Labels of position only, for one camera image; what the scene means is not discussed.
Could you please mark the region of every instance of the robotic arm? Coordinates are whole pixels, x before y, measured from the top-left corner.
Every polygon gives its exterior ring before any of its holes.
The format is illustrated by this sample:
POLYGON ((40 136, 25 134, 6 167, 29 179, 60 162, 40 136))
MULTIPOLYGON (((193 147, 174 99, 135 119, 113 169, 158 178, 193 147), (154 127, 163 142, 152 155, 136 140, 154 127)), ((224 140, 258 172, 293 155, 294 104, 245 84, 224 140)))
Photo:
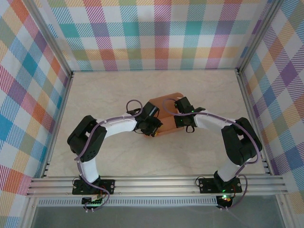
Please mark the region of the robotic arm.
MULTIPOLYGON (((214 173, 214 183, 220 191, 234 180, 246 162, 257 155, 257 150, 249 137, 232 123, 237 123, 243 127, 254 139, 259 151, 262 150, 261 142, 246 118, 238 120, 216 119, 214 118, 215 115, 204 108, 195 109, 186 97, 175 101, 175 107, 180 113, 178 115, 174 114, 176 127, 191 127, 192 132, 194 132, 196 127, 205 128, 222 134, 229 160, 214 173)), ((162 125, 161 121, 154 117, 159 112, 159 108, 148 102, 143 107, 141 114, 137 115, 139 111, 140 109, 128 111, 123 115, 128 118, 110 121, 95 129, 85 153, 80 157, 82 174, 88 182, 96 184, 96 181, 98 182, 100 179, 96 168, 95 156, 98 154, 105 138, 120 132, 136 130, 140 130, 148 136, 155 136, 157 129, 162 125)), ((98 122, 100 121, 90 115, 83 118, 67 140, 73 153, 80 155, 88 140, 88 135, 98 122)))

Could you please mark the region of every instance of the enclosure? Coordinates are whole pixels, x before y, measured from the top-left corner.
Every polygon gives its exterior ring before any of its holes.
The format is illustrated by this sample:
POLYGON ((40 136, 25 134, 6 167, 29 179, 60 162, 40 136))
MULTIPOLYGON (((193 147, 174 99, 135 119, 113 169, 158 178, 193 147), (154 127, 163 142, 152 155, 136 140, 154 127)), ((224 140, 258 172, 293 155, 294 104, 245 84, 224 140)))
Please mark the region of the enclosure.
POLYGON ((302 0, 0 4, 0 227, 303 227, 302 0), (241 172, 242 202, 219 212, 223 194, 196 186, 228 159, 220 134, 123 132, 96 156, 114 194, 86 214, 72 195, 69 135, 86 115, 121 116, 131 99, 172 93, 250 120, 263 149, 241 172))

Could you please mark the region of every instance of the marble surface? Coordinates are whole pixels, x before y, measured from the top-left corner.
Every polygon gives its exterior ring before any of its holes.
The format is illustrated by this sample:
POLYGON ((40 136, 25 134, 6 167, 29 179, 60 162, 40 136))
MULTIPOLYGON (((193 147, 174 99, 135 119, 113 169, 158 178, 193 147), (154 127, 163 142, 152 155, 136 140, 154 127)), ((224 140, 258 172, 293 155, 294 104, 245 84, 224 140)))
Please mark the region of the marble surface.
MULTIPOLYGON (((248 118, 233 70, 76 73, 48 176, 78 175, 67 138, 84 116, 119 116, 130 99, 145 104, 151 98, 175 92, 188 97, 194 107, 228 118, 248 118)), ((155 138, 134 132, 117 134, 104 141, 96 157, 100 175, 111 176, 213 174, 226 159, 222 136, 204 129, 155 138)), ((242 172, 264 173, 264 169, 258 163, 242 172)))

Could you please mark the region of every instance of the orange object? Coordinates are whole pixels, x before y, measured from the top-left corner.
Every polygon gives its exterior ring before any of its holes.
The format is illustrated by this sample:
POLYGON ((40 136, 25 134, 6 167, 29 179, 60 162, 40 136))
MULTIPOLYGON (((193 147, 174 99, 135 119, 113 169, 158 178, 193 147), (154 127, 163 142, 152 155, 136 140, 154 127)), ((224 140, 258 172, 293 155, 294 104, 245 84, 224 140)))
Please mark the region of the orange object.
MULTIPOLYGON (((171 115, 170 113, 166 112, 162 106, 162 102, 165 99, 172 98, 175 100, 181 99, 184 97, 183 94, 181 93, 174 93, 174 94, 169 94, 166 96, 161 96, 157 97, 154 99, 150 99, 149 102, 155 105, 160 109, 158 119, 162 122, 162 126, 157 130, 155 136, 162 136, 164 134, 169 134, 172 132, 180 131, 183 130, 184 128, 176 128, 175 121, 174 121, 174 116, 171 115)), ((165 102, 166 108, 173 112, 173 113, 178 113, 178 110, 174 106, 174 101, 168 100, 165 102)))

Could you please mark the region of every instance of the black bracket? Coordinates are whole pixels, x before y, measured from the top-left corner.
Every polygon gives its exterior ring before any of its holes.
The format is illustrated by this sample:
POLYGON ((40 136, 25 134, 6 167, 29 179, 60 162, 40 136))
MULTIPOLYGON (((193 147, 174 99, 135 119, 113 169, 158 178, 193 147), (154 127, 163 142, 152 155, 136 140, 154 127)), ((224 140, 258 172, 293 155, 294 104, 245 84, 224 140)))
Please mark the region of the black bracket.
POLYGON ((199 192, 200 193, 241 193, 242 186, 239 178, 234 178, 229 185, 223 187, 220 191, 214 182, 214 178, 200 178, 199 181, 199 192))
MULTIPOLYGON (((98 178, 92 184, 106 189, 110 195, 114 193, 115 180, 104 180, 98 178)), ((75 180, 73 182, 72 195, 101 195, 101 191, 100 189, 88 185, 82 178, 80 178, 79 180, 75 180)))

